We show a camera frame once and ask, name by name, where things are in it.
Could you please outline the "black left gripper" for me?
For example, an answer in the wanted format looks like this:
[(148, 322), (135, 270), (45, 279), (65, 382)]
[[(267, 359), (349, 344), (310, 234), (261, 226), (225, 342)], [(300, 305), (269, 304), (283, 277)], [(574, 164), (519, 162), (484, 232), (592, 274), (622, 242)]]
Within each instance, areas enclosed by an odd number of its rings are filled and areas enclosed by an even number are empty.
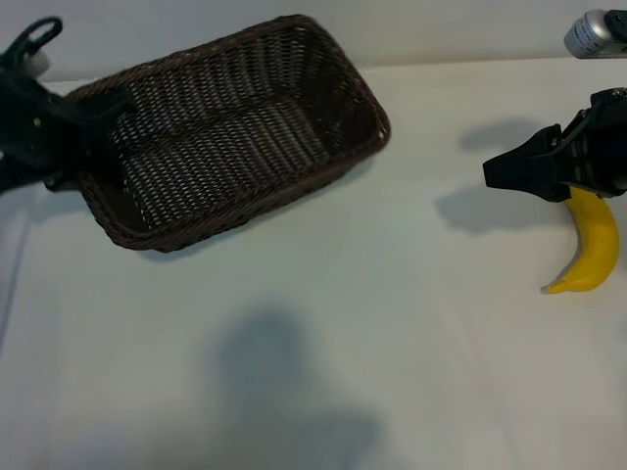
[(72, 92), (67, 98), (27, 75), (1, 73), (3, 192), (37, 182), (51, 191), (73, 188), (80, 170), (123, 182), (121, 161), (106, 129), (131, 111), (131, 95), (114, 88)]

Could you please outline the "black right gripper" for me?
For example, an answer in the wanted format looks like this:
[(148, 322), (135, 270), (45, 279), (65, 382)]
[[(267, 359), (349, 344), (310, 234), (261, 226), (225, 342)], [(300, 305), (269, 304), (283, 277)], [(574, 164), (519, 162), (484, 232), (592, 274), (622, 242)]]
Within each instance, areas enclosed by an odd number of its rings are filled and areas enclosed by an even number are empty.
[[(486, 185), (559, 203), (571, 198), (569, 186), (603, 198), (626, 193), (626, 90), (613, 88), (590, 97), (561, 133), (554, 124), (534, 133), (513, 150), (483, 164)], [(536, 161), (556, 147), (554, 169)]]

